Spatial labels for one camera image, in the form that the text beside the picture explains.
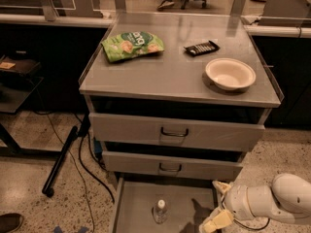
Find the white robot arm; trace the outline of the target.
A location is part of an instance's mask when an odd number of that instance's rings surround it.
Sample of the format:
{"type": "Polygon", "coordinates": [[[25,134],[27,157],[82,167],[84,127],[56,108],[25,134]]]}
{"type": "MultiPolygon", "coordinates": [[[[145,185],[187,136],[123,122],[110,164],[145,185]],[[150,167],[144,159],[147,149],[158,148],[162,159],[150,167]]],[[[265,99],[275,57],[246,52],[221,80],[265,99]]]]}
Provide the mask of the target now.
{"type": "Polygon", "coordinates": [[[287,224],[309,224],[311,183],[293,174],[277,175],[271,185],[246,186],[213,181],[222,195],[219,206],[199,225],[215,233],[238,220],[266,217],[287,224]]]}

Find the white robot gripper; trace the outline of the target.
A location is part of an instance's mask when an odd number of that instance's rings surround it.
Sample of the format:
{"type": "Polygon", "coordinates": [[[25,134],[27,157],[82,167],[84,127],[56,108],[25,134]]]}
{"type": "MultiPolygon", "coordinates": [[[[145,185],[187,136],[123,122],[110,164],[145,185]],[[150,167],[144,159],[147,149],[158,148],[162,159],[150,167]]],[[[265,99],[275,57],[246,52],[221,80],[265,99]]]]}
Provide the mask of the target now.
{"type": "Polygon", "coordinates": [[[214,233],[239,220],[252,220],[255,217],[271,217],[276,212],[276,203],[267,185],[246,186],[212,181],[220,194],[225,194],[226,209],[216,209],[200,225],[200,233],[214,233]]]}

